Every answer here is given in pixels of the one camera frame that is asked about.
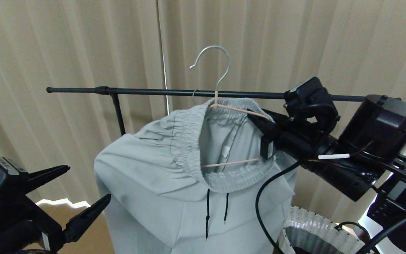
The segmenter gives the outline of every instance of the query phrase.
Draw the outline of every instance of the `hanger bar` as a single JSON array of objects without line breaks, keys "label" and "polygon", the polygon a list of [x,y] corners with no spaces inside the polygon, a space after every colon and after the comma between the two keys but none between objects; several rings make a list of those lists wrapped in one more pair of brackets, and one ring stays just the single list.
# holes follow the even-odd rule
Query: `hanger bar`
[{"label": "hanger bar", "polygon": [[[100,86],[95,88],[47,88],[48,93],[98,93],[99,95],[172,95],[172,96],[197,96],[214,97],[214,91],[200,90],[171,90],[171,89],[131,89]],[[219,91],[219,97],[227,98],[257,98],[257,99],[284,99],[284,93],[264,92],[236,92]],[[364,96],[331,95],[334,101],[362,102]]]}]

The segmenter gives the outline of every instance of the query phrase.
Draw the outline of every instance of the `pink hanger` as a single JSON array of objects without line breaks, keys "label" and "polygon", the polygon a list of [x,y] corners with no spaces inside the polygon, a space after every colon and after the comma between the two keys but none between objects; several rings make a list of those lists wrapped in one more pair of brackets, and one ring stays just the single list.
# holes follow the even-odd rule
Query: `pink hanger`
[{"label": "pink hanger", "polygon": [[[225,73],[222,75],[222,77],[221,77],[221,78],[219,79],[219,81],[217,82],[216,90],[215,90],[215,92],[214,92],[214,104],[211,105],[210,108],[217,108],[217,107],[227,108],[227,109],[230,109],[230,110],[240,111],[240,112],[243,112],[243,113],[246,113],[246,114],[252,114],[252,115],[255,115],[255,116],[264,117],[264,118],[266,118],[267,120],[269,120],[269,117],[267,117],[266,115],[259,114],[259,113],[256,113],[256,112],[252,112],[252,111],[247,111],[247,110],[240,109],[240,108],[233,108],[233,107],[221,105],[221,104],[218,103],[217,99],[219,98],[219,85],[220,85],[220,82],[221,82],[222,79],[224,79],[224,77],[228,74],[228,71],[230,70],[230,65],[231,65],[230,54],[229,54],[229,53],[227,52],[227,50],[224,49],[223,47],[218,46],[218,45],[212,45],[212,46],[208,46],[208,47],[204,48],[204,49],[198,54],[197,59],[195,60],[195,63],[194,63],[192,66],[190,66],[190,69],[194,68],[194,67],[197,65],[197,62],[198,62],[198,60],[200,59],[200,57],[201,57],[201,55],[203,54],[203,52],[205,52],[206,50],[208,50],[208,49],[210,49],[210,48],[218,48],[218,49],[221,49],[221,50],[227,55],[227,58],[228,58],[227,70],[225,71]],[[225,163],[209,164],[209,165],[203,165],[203,166],[201,166],[201,167],[202,167],[202,168],[216,167],[216,166],[221,166],[221,165],[229,165],[229,164],[236,164],[236,163],[245,163],[245,162],[250,162],[250,161],[259,161],[259,159],[261,159],[261,158],[245,159],[245,160],[243,160],[243,161],[232,161],[232,162],[225,162]]]}]

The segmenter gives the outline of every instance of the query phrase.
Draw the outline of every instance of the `vertical blind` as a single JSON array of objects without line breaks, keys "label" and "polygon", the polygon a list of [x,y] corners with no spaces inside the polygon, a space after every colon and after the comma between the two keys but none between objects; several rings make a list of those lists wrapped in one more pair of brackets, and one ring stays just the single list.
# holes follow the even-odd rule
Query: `vertical blind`
[{"label": "vertical blind", "polygon": [[[31,198],[95,201],[96,154],[119,137],[109,96],[47,94],[51,87],[284,92],[317,76],[333,94],[406,100],[406,0],[0,1],[0,155],[33,172],[72,169]],[[203,103],[208,98],[195,98]],[[127,132],[166,115],[163,96],[120,95]],[[283,101],[258,100],[284,113]],[[169,97],[171,110],[192,98]],[[337,102],[338,136],[359,103]],[[353,203],[303,169],[294,204],[357,220]]]}]

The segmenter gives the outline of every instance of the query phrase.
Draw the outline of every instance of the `drawstring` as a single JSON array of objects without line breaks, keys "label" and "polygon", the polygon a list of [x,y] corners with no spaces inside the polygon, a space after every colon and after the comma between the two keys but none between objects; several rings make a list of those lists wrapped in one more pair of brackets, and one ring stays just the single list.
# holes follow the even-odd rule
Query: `drawstring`
[{"label": "drawstring", "polygon": [[[228,195],[227,193],[227,205],[225,206],[225,216],[223,218],[223,224],[227,221],[227,214],[228,214]],[[206,241],[208,241],[208,223],[209,223],[209,189],[208,194],[206,195],[206,207],[207,207],[207,215],[206,215]]]},{"label": "drawstring", "polygon": [[225,224],[225,222],[227,222],[227,213],[228,213],[228,194],[227,193],[227,205],[225,206],[225,217],[223,218],[223,224]]},{"label": "drawstring", "polygon": [[209,189],[208,195],[206,197],[207,207],[208,207],[208,215],[206,215],[206,241],[208,241],[208,222],[209,222]]}]

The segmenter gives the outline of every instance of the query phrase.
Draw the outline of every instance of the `cylindrical motor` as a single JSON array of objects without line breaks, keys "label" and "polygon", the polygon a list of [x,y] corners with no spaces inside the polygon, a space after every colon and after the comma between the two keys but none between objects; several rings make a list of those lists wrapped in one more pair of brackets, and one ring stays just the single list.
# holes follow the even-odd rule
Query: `cylindrical motor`
[{"label": "cylindrical motor", "polygon": [[368,95],[339,137],[348,153],[370,146],[363,156],[375,161],[393,161],[406,145],[406,102],[386,95]]}]

